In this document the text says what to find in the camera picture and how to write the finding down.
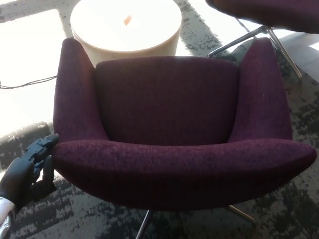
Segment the swivel chair base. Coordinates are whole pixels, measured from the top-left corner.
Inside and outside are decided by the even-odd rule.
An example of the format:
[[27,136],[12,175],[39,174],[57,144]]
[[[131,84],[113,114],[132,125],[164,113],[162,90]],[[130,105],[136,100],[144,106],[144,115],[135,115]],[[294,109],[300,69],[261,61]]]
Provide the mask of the swivel chair base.
[[208,54],[208,57],[212,57],[213,55],[216,55],[226,49],[228,49],[229,47],[235,46],[238,43],[241,43],[251,37],[255,37],[256,35],[258,35],[259,33],[268,33],[268,35],[270,36],[270,39],[272,40],[273,44],[275,45],[275,47],[277,49],[279,49],[281,51],[281,53],[284,55],[284,57],[286,58],[286,60],[289,62],[289,64],[291,65],[291,67],[293,68],[294,72],[296,73],[296,75],[299,77],[299,79],[302,77],[301,72],[299,71],[298,67],[295,65],[295,63],[292,61],[290,55],[288,54],[288,52],[285,50],[284,46],[282,45],[282,43],[280,42],[280,40],[278,39],[278,37],[275,35],[273,28],[269,27],[269,26],[260,26],[257,29],[248,32],[247,34],[239,37],[238,39],[228,43],[227,45],[224,45],[222,47],[217,48],[216,50],[210,52]]
[[[253,225],[256,225],[256,220],[255,220],[253,217],[249,216],[248,214],[244,213],[243,211],[239,210],[238,208],[235,208],[234,206],[228,206],[228,207],[225,208],[225,209],[228,210],[228,211],[230,211],[230,212],[232,212],[232,213],[234,213],[234,214],[236,214],[237,216],[239,216],[239,217],[241,217],[241,218],[243,218],[243,219],[249,221],[249,222],[252,223]],[[153,216],[153,213],[154,213],[154,212],[153,212],[153,211],[150,211],[150,210],[148,210],[148,211],[146,212],[146,215],[145,215],[145,217],[144,217],[144,220],[143,220],[143,222],[142,222],[142,225],[141,225],[141,227],[140,227],[140,230],[139,230],[139,232],[138,232],[138,234],[137,234],[137,236],[136,236],[136,239],[142,239],[142,237],[143,237],[143,235],[144,235],[144,233],[145,233],[145,231],[146,231],[146,228],[147,228],[147,226],[149,225],[150,220],[151,220],[151,218],[152,218],[152,216]]]

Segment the round side table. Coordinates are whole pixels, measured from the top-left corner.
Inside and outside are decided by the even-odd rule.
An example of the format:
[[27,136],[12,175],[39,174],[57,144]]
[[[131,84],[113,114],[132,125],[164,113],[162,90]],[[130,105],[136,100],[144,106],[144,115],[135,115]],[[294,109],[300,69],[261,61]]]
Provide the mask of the round side table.
[[71,14],[73,36],[92,64],[176,54],[182,15],[173,0],[81,0]]

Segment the upholstered fabric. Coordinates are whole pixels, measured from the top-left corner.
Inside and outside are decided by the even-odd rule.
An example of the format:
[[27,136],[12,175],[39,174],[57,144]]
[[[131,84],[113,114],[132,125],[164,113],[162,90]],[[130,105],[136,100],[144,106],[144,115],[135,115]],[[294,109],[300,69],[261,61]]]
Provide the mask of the upholstered fabric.
[[151,57],[109,61],[94,70],[80,44],[66,39],[54,105],[61,137],[55,169],[96,197],[140,209],[223,207],[277,189],[308,168],[317,152],[292,141],[274,54],[265,38],[240,67]]
[[152,145],[226,143],[239,68],[202,57],[107,61],[96,67],[101,120],[110,140]]
[[231,16],[292,31],[319,33],[318,0],[206,0]]

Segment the robotic hand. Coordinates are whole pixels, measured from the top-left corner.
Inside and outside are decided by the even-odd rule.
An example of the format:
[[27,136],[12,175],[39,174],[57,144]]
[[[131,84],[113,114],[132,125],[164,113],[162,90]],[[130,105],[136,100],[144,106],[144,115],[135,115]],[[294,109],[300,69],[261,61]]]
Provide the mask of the robotic hand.
[[[24,206],[56,190],[50,153],[58,140],[57,134],[37,139],[10,164],[0,180],[0,239],[8,237],[15,216]],[[37,182],[42,170],[42,180]]]

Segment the power cord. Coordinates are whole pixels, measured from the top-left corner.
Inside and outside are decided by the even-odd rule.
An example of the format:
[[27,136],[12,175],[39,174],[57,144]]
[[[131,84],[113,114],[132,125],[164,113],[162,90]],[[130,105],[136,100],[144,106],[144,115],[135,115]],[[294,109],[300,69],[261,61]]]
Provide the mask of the power cord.
[[44,83],[44,82],[47,82],[47,81],[51,81],[53,79],[55,79],[57,76],[51,76],[51,77],[48,77],[48,78],[44,78],[44,79],[41,79],[41,80],[36,80],[36,81],[31,81],[31,82],[28,82],[28,83],[25,83],[23,85],[20,85],[20,86],[3,86],[1,85],[1,82],[0,82],[0,89],[2,90],[13,90],[13,89],[16,89],[16,88],[21,88],[21,87],[24,87],[24,86],[31,86],[31,85],[35,85],[35,84],[40,84],[40,83]]

